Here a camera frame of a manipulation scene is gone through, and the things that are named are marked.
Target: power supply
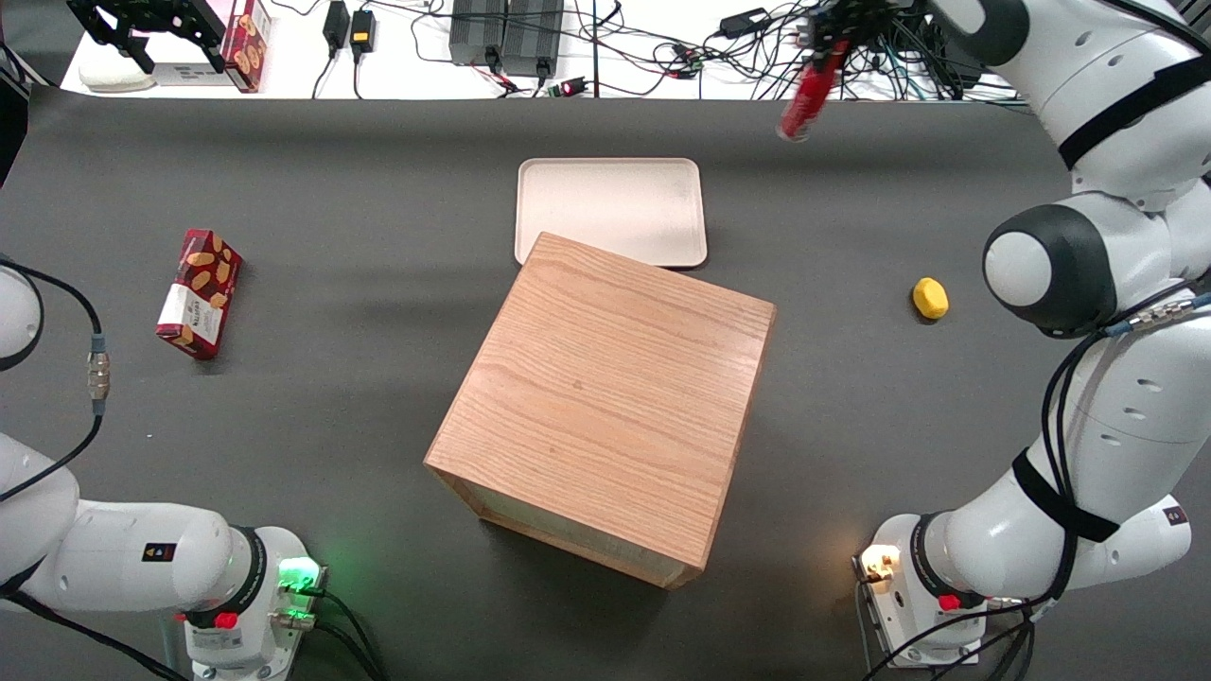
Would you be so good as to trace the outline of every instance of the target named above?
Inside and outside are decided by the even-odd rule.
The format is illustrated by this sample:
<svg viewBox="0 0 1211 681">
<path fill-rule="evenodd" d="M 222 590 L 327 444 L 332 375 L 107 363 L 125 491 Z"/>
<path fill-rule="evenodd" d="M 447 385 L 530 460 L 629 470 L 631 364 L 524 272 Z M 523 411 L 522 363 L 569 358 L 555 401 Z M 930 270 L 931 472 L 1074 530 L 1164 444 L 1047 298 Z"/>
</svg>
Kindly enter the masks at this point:
<svg viewBox="0 0 1211 681">
<path fill-rule="evenodd" d="M 505 0 L 454 0 L 450 8 L 450 61 L 500 70 L 505 39 Z"/>
<path fill-rule="evenodd" d="M 512 0 L 500 61 L 511 76 L 551 78 L 559 61 L 563 0 Z"/>
</svg>

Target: wood grain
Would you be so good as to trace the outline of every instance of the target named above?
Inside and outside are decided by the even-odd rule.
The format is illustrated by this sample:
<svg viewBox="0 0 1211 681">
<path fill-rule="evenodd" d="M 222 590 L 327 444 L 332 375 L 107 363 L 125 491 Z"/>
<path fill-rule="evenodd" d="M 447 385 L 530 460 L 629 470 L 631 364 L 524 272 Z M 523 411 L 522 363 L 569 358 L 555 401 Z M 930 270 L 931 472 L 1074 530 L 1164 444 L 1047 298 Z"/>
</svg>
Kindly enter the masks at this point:
<svg viewBox="0 0 1211 681">
<path fill-rule="evenodd" d="M 500 511 L 467 498 L 475 486 L 696 576 L 774 316 L 770 303 L 544 234 L 425 463 L 448 483 L 472 483 L 455 491 L 489 520 Z M 503 525 L 533 525 L 517 515 Z M 616 546 L 587 546 L 596 540 L 584 536 L 527 533 L 618 559 Z M 649 574 L 641 578 L 656 582 L 650 568 L 660 561 L 638 562 Z"/>
</svg>

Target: metal connector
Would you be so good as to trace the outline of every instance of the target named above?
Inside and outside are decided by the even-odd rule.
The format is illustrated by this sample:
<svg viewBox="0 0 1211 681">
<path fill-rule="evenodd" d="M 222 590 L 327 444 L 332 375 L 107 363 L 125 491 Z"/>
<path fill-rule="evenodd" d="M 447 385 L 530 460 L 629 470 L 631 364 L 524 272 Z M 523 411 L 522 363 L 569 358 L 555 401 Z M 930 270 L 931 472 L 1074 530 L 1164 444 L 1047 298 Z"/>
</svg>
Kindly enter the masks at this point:
<svg viewBox="0 0 1211 681">
<path fill-rule="evenodd" d="M 269 616 L 269 622 L 281 629 L 310 631 L 315 629 L 315 614 L 297 610 L 280 611 Z"/>
<path fill-rule="evenodd" d="M 109 353 L 88 353 L 88 396 L 93 401 L 109 396 Z"/>
<path fill-rule="evenodd" d="M 1155 308 L 1148 308 L 1142 310 L 1136 316 L 1127 320 L 1131 325 L 1131 331 L 1143 331 L 1165 324 L 1166 321 L 1176 321 L 1184 316 L 1188 316 L 1194 311 L 1194 301 L 1172 301 L 1163 305 L 1157 305 Z"/>
<path fill-rule="evenodd" d="M 1025 603 L 1025 599 L 1006 599 L 1000 596 L 994 596 L 988 599 L 988 610 L 1005 610 L 1009 607 L 1017 607 Z"/>
</svg>

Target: black power brick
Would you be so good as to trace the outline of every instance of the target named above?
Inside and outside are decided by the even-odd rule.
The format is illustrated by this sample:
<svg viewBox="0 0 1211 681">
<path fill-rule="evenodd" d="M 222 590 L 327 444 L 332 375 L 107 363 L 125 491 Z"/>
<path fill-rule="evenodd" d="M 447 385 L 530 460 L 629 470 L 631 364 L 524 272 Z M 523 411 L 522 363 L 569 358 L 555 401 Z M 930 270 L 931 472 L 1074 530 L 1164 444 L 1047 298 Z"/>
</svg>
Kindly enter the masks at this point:
<svg viewBox="0 0 1211 681">
<path fill-rule="evenodd" d="M 378 21 L 374 12 L 369 10 L 357 10 L 354 12 L 354 21 L 349 29 L 349 46 L 354 50 L 354 63 L 362 59 L 362 55 L 374 51 L 374 33 Z"/>
<path fill-rule="evenodd" d="M 349 7 L 343 0 L 328 4 L 328 18 L 323 19 L 323 39 L 328 41 L 328 58 L 335 59 L 337 52 L 345 47 L 349 36 Z"/>
</svg>

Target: white desk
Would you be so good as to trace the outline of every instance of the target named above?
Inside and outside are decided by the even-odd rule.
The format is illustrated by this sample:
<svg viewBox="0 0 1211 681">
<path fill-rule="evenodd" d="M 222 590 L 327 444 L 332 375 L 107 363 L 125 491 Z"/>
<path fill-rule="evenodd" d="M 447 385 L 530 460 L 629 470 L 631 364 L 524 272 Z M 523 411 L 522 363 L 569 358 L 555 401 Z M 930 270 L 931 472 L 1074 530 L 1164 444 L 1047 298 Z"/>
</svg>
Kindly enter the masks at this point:
<svg viewBox="0 0 1211 681">
<path fill-rule="evenodd" d="M 262 80 L 260 92 L 256 95 L 243 95 L 233 85 L 188 85 L 167 86 L 157 85 L 150 90 L 140 92 L 119 95 L 97 95 L 80 82 L 79 68 L 86 63 L 119 63 L 124 58 L 117 51 L 108 45 L 97 45 L 91 38 L 85 35 L 80 41 L 71 65 L 63 78 L 62 87 L 73 92 L 85 95 L 97 95 L 103 97 L 136 97 L 136 98 L 271 98 L 271 99 L 299 99 L 311 97 L 311 90 L 316 78 L 323 70 L 328 59 L 327 45 L 320 32 L 323 27 L 327 13 L 327 0 L 318 0 L 315 10 L 308 16 L 298 16 L 288 8 L 270 5 L 266 8 L 272 17 L 272 30 L 270 35 L 270 48 L 265 63 L 265 73 Z M 279 0 L 292 4 L 303 11 L 310 7 L 312 0 Z M 394 4 L 404 4 L 402 0 L 389 0 Z M 576 8 L 579 1 L 580 10 L 590 12 L 592 0 L 567 0 L 563 28 L 566 32 L 575 34 L 581 25 L 581 21 L 589 23 L 590 17 L 580 17 L 570 11 Z M 444 7 L 434 6 L 437 13 L 449 13 L 452 4 L 446 2 Z M 597 12 L 603 17 L 613 8 L 613 0 L 598 0 Z M 684 39 L 689 42 L 701 44 L 706 36 L 718 29 L 718 22 L 723 17 L 752 10 L 757 6 L 753 0 L 630 0 L 622 2 L 622 15 L 626 25 L 630 28 L 644 29 L 659 34 Z M 360 4 L 349 2 L 350 11 L 360 7 Z M 420 55 L 430 59 L 449 59 L 447 42 L 449 39 L 449 19 L 423 17 L 419 21 L 418 11 L 385 6 L 378 2 L 367 4 L 367 8 L 373 10 L 378 18 L 378 36 L 375 51 L 362 58 L 358 75 L 358 90 L 366 99 L 486 99 L 498 97 L 503 93 L 499 85 L 490 82 L 484 76 L 477 74 L 469 67 L 459 67 L 449 63 L 426 62 L 417 56 Z M 415 21 L 415 40 L 412 34 L 412 25 Z M 790 35 L 791 27 L 787 27 L 784 35 Z M 662 40 L 635 36 L 635 35 L 608 35 L 604 29 L 601 41 L 606 45 L 618 47 L 638 56 L 649 56 L 653 48 Z M 725 48 L 729 41 L 716 39 L 711 41 L 712 47 Z M 776 36 L 767 39 L 765 45 L 774 50 L 777 44 Z M 200 50 L 179 38 L 156 34 L 148 42 L 148 55 L 157 63 L 155 75 L 160 75 L 161 68 L 172 63 L 201 63 Z M 797 50 L 791 45 L 781 47 L 779 61 L 790 61 Z M 607 48 L 599 50 L 599 76 L 603 84 L 621 87 L 633 92 L 645 92 L 656 84 L 661 76 L 641 70 L 624 61 L 619 55 Z M 561 44 L 561 56 L 556 76 L 551 84 L 562 80 L 584 76 L 591 80 L 593 76 L 592 44 L 587 40 L 564 35 Z M 225 76 L 219 76 L 223 82 Z M 754 92 L 758 95 L 767 90 L 770 84 L 776 84 L 775 79 L 767 79 L 756 90 L 757 85 L 751 79 L 745 79 L 727 64 L 707 62 L 699 79 L 676 80 L 664 78 L 660 86 L 648 97 L 662 99 L 752 99 Z M 513 79 L 522 88 L 533 88 L 536 79 Z M 918 84 L 925 95 L 935 91 L 929 78 L 920 75 Z M 767 95 L 770 98 L 775 92 Z M 1003 96 L 1003 92 L 991 90 L 988 96 Z M 602 97 L 632 97 L 608 87 L 602 87 Z M 857 96 L 871 99 L 890 99 L 894 90 L 890 79 L 880 78 L 877 74 L 865 75 L 850 85 L 848 96 Z M 318 98 L 321 99 L 352 99 L 354 95 L 354 61 L 350 50 L 346 47 L 338 53 L 337 62 L 325 76 Z"/>
</svg>

